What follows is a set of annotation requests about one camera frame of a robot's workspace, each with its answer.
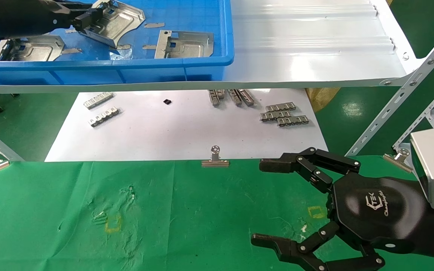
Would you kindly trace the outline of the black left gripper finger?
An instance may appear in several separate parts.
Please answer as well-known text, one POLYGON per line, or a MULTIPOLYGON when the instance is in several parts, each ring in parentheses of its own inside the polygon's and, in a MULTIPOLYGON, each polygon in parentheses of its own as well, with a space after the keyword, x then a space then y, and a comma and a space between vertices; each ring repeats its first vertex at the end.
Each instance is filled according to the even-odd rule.
POLYGON ((92 4, 69 0, 56 0, 58 8, 55 12, 95 12, 99 8, 93 8, 92 4))
POLYGON ((70 9, 68 14, 63 14, 57 19, 58 29, 69 29, 71 26, 77 31, 91 26, 103 17, 102 8, 70 9))

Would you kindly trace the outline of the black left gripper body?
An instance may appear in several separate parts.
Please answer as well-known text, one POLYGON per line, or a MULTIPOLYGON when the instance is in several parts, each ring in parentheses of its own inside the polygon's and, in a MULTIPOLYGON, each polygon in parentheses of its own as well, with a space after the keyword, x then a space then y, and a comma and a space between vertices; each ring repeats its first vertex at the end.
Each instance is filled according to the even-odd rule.
POLYGON ((53 0, 0 0, 0 40, 51 32, 59 12, 53 0))

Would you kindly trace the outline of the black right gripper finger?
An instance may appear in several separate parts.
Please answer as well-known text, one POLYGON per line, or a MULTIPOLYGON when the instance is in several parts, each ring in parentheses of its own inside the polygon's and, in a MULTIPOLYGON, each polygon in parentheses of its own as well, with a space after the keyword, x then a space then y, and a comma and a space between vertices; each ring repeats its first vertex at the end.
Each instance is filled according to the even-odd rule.
POLYGON ((331 221, 303 242, 255 233, 251 244, 272 249, 279 261, 299 265, 305 271, 378 271, 385 266, 385 260, 367 244, 357 245, 361 257, 324 262, 315 256, 314 252, 339 232, 339 224, 331 221))
POLYGON ((259 170, 285 174, 296 172, 319 192, 330 193, 333 180, 321 168, 346 175, 358 173, 360 166, 360 162, 353 158, 310 147, 299 153, 283 153, 280 158, 263 158, 259 170))

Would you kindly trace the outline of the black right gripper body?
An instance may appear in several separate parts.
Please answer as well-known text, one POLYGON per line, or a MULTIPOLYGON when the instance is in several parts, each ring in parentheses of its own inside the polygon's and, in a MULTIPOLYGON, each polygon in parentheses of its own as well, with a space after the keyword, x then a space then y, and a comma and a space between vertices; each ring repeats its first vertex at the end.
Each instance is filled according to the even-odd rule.
POLYGON ((429 205, 417 181, 364 177, 349 173, 332 186, 331 218, 338 237, 351 248, 360 245, 409 254, 429 205))

